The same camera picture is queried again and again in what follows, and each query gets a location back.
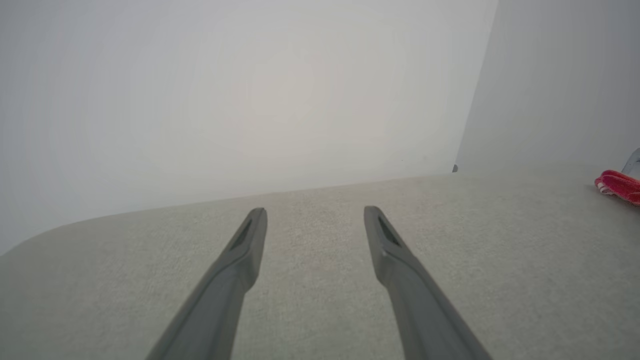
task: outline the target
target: wall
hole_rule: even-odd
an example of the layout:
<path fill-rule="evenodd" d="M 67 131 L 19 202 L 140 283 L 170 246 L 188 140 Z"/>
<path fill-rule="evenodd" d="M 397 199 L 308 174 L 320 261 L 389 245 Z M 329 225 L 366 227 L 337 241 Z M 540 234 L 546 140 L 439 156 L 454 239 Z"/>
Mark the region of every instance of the wall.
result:
<path fill-rule="evenodd" d="M 497 0 L 0 4 L 0 254 L 157 206 L 450 172 Z"/>
<path fill-rule="evenodd" d="M 456 162 L 621 170 L 640 147 L 640 2 L 503 0 Z"/>

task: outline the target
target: red object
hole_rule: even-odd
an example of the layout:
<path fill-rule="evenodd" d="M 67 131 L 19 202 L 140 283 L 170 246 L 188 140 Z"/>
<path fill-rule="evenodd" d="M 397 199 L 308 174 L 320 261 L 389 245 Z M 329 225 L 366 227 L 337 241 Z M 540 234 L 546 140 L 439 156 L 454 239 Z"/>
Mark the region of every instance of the red object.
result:
<path fill-rule="evenodd" d="M 596 187 L 605 195 L 616 195 L 633 205 L 640 206 L 640 180 L 607 170 L 595 181 Z"/>

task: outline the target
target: red cloth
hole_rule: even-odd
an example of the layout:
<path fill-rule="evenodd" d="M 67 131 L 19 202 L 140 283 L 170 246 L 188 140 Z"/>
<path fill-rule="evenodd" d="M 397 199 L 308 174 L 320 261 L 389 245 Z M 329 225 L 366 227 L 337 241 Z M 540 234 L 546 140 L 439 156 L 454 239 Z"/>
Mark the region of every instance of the red cloth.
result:
<path fill-rule="evenodd" d="M 616 195 L 633 205 L 640 206 L 640 180 L 607 170 L 595 181 L 596 187 L 605 195 Z"/>

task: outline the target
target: metal object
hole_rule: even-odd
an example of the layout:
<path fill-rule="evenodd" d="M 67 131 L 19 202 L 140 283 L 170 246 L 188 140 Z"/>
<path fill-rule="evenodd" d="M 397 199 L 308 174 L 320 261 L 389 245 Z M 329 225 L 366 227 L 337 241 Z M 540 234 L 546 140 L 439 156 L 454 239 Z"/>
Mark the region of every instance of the metal object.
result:
<path fill-rule="evenodd" d="M 231 356 L 244 294 L 258 278 L 266 231 L 267 211 L 251 210 L 147 360 Z"/>
<path fill-rule="evenodd" d="M 491 359 L 382 210 L 367 206 L 364 223 L 376 277 L 396 314 L 404 357 Z"/>
<path fill-rule="evenodd" d="M 627 161 L 625 167 L 622 169 L 621 173 L 630 175 L 631 171 L 637 163 L 640 163 L 640 148 L 638 148 L 636 151 L 634 151 L 633 154 L 631 154 L 631 156 L 629 156 L 629 160 Z"/>

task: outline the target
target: white wall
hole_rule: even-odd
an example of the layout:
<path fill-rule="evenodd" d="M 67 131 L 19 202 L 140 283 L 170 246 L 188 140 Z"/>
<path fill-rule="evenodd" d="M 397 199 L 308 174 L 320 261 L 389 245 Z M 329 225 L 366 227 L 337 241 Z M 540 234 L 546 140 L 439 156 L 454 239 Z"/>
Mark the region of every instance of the white wall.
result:
<path fill-rule="evenodd" d="M 0 254 L 194 201 L 450 172 L 497 0 L 0 5 Z"/>
<path fill-rule="evenodd" d="M 640 1 L 501 0 L 456 159 L 461 172 L 640 147 Z"/>

